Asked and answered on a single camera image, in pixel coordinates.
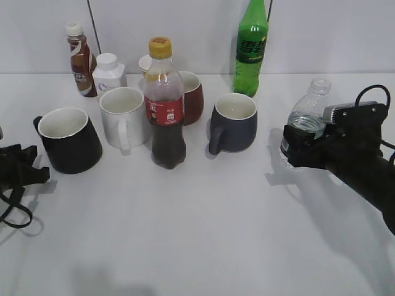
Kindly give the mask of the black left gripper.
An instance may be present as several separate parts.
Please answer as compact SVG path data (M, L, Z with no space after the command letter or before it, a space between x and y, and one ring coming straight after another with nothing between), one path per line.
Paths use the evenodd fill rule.
M14 144L1 148L1 192L32 184L44 184L50 178L49 167L33 168L38 156L37 146L22 148Z

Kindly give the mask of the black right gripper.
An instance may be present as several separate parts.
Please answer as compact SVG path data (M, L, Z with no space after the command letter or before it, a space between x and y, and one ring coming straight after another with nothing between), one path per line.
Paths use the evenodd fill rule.
M377 208L390 231L394 231L394 162L380 150L381 126L388 107L377 104L364 123L326 123L322 138L285 125L283 147L295 168L324 168Z

